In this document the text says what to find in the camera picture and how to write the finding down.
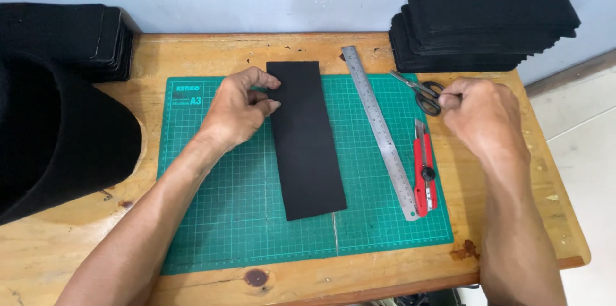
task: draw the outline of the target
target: stack of black foam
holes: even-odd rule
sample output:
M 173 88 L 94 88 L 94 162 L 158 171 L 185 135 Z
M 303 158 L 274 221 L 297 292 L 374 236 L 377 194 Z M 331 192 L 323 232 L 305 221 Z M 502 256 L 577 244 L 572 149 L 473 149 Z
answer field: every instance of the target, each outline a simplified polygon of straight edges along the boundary
M 0 43 L 71 68 L 87 81 L 129 78 L 133 33 L 103 4 L 0 4 Z
M 400 72 L 510 71 L 579 26 L 569 0 L 408 0 L 389 39 Z

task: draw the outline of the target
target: kenko logo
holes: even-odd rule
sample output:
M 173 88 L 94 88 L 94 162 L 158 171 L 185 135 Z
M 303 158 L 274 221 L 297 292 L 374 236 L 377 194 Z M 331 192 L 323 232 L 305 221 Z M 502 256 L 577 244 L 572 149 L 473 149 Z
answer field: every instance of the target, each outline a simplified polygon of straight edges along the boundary
M 201 87 L 199 86 L 177 86 L 175 88 L 176 91 L 198 91 Z

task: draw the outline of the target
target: forearm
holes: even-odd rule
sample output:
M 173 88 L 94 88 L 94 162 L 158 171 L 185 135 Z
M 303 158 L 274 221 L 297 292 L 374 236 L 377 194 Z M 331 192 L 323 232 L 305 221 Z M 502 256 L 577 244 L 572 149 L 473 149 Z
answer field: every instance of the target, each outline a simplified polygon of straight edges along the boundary
M 189 142 L 75 271 L 57 305 L 143 304 L 197 188 L 225 150 Z
M 565 305 L 554 247 L 530 186 L 528 161 L 484 162 L 487 183 L 481 284 L 495 305 Z

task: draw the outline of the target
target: scissors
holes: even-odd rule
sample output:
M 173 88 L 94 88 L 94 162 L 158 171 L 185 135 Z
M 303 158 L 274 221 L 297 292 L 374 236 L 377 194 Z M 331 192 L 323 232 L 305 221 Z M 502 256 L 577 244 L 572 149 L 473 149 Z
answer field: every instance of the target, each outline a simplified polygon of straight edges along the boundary
M 441 106 L 439 105 L 439 96 L 441 91 L 445 89 L 443 85 L 434 81 L 426 82 L 413 82 L 405 79 L 399 72 L 390 70 L 389 74 L 392 74 L 398 80 L 406 83 L 415 92 L 415 101 L 420 106 L 421 111 L 430 116 L 438 116 L 441 113 Z

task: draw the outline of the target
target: man's right hand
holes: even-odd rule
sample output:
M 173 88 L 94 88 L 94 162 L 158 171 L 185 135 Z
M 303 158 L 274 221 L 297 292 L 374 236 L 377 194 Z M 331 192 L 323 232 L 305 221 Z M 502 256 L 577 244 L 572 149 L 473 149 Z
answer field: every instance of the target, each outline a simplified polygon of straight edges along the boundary
M 439 103 L 445 125 L 485 164 L 530 162 L 519 102 L 511 89 L 485 79 L 457 78 Z

